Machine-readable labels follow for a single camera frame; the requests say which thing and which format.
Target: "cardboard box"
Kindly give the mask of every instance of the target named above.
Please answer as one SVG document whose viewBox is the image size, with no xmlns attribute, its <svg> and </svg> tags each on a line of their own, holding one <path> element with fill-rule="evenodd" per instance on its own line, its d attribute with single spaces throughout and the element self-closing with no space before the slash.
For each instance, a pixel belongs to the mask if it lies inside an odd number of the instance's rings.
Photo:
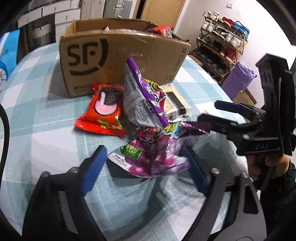
<svg viewBox="0 0 296 241">
<path fill-rule="evenodd" d="M 249 104 L 251 106 L 255 106 L 254 103 L 251 101 L 249 96 L 244 92 L 240 91 L 237 96 L 232 100 L 233 103 L 244 103 L 244 104 Z"/>
<path fill-rule="evenodd" d="M 106 26 L 110 31 L 101 30 Z M 72 22 L 59 43 L 64 82 L 70 96 L 92 93 L 92 83 L 124 83 L 124 66 L 130 56 L 144 78 L 160 85 L 171 83 L 191 46 L 175 35 L 166 38 L 144 32 L 153 27 L 156 25 L 135 19 Z"/>
</svg>

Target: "suitcase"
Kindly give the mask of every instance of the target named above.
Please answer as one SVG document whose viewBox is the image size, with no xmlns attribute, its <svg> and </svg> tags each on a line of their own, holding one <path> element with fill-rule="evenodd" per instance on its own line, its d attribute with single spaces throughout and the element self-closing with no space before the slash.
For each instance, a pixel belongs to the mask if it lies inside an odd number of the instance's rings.
<svg viewBox="0 0 296 241">
<path fill-rule="evenodd" d="M 106 0 L 104 18 L 129 18 L 132 0 Z"/>
</svg>

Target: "blue shoe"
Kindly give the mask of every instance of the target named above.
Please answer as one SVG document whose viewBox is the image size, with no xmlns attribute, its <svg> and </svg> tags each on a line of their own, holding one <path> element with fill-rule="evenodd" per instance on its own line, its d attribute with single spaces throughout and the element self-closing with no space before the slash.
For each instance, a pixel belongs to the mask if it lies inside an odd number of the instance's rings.
<svg viewBox="0 0 296 241">
<path fill-rule="evenodd" d="M 241 28 L 238 29 L 238 32 L 242 33 L 245 35 L 245 38 L 247 39 L 250 33 L 250 30 L 247 29 L 245 26 L 242 26 Z"/>
<path fill-rule="evenodd" d="M 233 28 L 234 30 L 238 30 L 239 28 L 243 27 L 243 25 L 241 24 L 240 21 L 236 21 L 235 23 L 233 23 L 233 25 L 231 26 L 231 28 Z"/>
</svg>

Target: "sf logo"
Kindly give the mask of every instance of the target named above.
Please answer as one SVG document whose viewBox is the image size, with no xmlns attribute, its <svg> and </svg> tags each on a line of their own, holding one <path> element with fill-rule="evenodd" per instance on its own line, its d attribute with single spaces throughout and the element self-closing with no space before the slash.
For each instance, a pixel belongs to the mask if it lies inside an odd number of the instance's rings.
<svg viewBox="0 0 296 241">
<path fill-rule="evenodd" d="M 70 74 L 71 75 L 88 75 L 88 74 L 92 74 L 96 71 L 99 70 L 99 67 L 102 67 L 107 59 L 108 56 L 108 42 L 107 39 L 100 39 L 100 43 L 102 46 L 102 55 L 100 56 L 100 58 L 98 58 L 98 62 L 96 64 L 96 66 L 87 69 L 87 70 L 83 70 L 83 71 L 76 71 L 76 70 L 70 70 Z M 89 56 L 96 56 L 98 53 L 95 50 L 89 50 L 90 47 L 98 47 L 98 43 L 97 42 L 88 42 L 82 45 L 82 63 L 84 65 L 88 64 L 88 57 Z M 79 45 L 78 44 L 72 44 L 70 46 L 68 46 L 67 51 L 68 51 L 68 56 L 72 57 L 75 59 L 75 62 L 68 62 L 69 66 L 77 66 L 80 64 L 81 62 L 81 57 L 79 54 L 72 52 L 73 49 L 79 49 Z"/>
</svg>

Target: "purple snack bag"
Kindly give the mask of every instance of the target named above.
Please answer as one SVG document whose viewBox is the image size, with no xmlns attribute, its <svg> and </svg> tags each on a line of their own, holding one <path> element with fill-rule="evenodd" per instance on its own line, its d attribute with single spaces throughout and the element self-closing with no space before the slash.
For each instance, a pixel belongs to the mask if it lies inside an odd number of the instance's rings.
<svg viewBox="0 0 296 241">
<path fill-rule="evenodd" d="M 175 122 L 164 128 L 146 127 L 136 139 L 117 148 L 108 158 L 138 177 L 175 174 L 190 167 L 186 157 L 178 156 L 181 148 L 193 146 L 201 135 L 210 132 L 210 124 Z"/>
<path fill-rule="evenodd" d="M 169 121 L 158 103 L 158 97 L 143 79 L 132 57 L 125 64 L 123 110 L 130 122 L 137 126 L 162 128 Z"/>
</svg>

